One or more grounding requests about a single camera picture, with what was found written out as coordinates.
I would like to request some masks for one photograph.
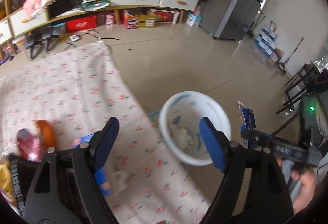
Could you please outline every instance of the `red bag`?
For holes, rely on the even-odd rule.
[[[76,31],[83,31],[87,29],[92,29],[97,27],[97,16],[88,16],[66,23],[66,28],[68,33],[73,33]]]

